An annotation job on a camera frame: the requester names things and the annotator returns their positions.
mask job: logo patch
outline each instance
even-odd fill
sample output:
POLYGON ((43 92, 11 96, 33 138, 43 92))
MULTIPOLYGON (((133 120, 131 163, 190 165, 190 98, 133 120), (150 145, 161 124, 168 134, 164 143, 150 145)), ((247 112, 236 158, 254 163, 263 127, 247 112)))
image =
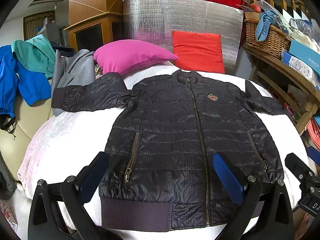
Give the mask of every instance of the logo patch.
POLYGON ((218 97, 212 93, 208 94, 207 98, 209 98, 211 101, 218 101, 218 97))

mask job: blue fabric bow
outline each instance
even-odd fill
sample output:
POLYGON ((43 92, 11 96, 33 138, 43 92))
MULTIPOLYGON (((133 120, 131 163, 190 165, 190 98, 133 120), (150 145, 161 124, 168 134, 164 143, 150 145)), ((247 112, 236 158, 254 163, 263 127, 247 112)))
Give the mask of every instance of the blue fabric bow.
POLYGON ((257 41, 264 41, 268 35, 270 24, 273 22, 274 12, 265 10, 265 12, 260 13, 259 18, 260 21, 256 28, 256 39, 257 41))

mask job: white bed sheet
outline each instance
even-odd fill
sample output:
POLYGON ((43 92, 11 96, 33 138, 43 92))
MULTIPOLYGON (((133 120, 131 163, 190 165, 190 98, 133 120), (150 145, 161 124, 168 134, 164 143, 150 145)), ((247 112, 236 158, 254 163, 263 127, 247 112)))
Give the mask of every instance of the white bed sheet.
MULTIPOLYGON (((154 65, 149 68, 135 71, 126 75, 124 82, 128 89, 140 80, 162 74, 172 74, 178 70, 170 62, 154 65)), ((245 80, 235 76, 218 73, 199 72, 204 77, 231 82, 245 91, 245 80)), ((268 91, 254 84, 263 96, 271 96, 268 91)), ((112 108, 95 112, 64 112, 58 117, 49 119, 40 129, 41 136, 35 135, 31 142, 23 164, 18 172, 18 177, 25 188, 27 197, 32 198, 37 181, 44 179, 47 183, 58 183, 69 175, 77 175, 88 165, 99 151, 104 151, 112 125, 123 109, 112 108)), ((305 147, 290 119, 286 115, 268 115, 258 113, 269 130, 280 154, 284 167, 284 182, 288 190, 291 206, 295 207, 301 197, 299 182, 284 166, 287 154, 295 153, 304 163, 308 164, 305 147)), ((101 225, 101 202, 96 190, 92 200, 84 205, 86 211, 95 222, 101 225)), ((60 203, 61 212, 66 224, 74 228, 73 223, 63 203, 60 203)), ((252 219, 248 229, 255 224, 257 219, 252 219)), ((115 230, 124 240, 127 239, 214 239, 224 225, 176 230, 164 233, 138 232, 115 230)))

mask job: green garment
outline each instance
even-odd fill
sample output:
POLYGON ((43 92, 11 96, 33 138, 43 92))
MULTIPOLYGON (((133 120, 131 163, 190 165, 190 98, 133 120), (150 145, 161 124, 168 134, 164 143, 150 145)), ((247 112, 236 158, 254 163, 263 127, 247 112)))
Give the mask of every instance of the green garment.
POLYGON ((42 34, 27 41, 13 41, 11 49, 25 69, 44 73, 46 78, 52 77, 55 52, 42 34))

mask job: teal box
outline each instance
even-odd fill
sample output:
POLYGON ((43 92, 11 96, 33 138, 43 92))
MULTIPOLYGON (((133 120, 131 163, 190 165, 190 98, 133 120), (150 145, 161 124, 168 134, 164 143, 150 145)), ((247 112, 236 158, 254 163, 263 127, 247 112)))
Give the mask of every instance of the teal box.
POLYGON ((304 63, 312 67, 320 75, 320 54, 314 50, 308 48, 307 46, 291 40, 291 46, 289 53, 294 55, 298 59, 301 59, 304 63))

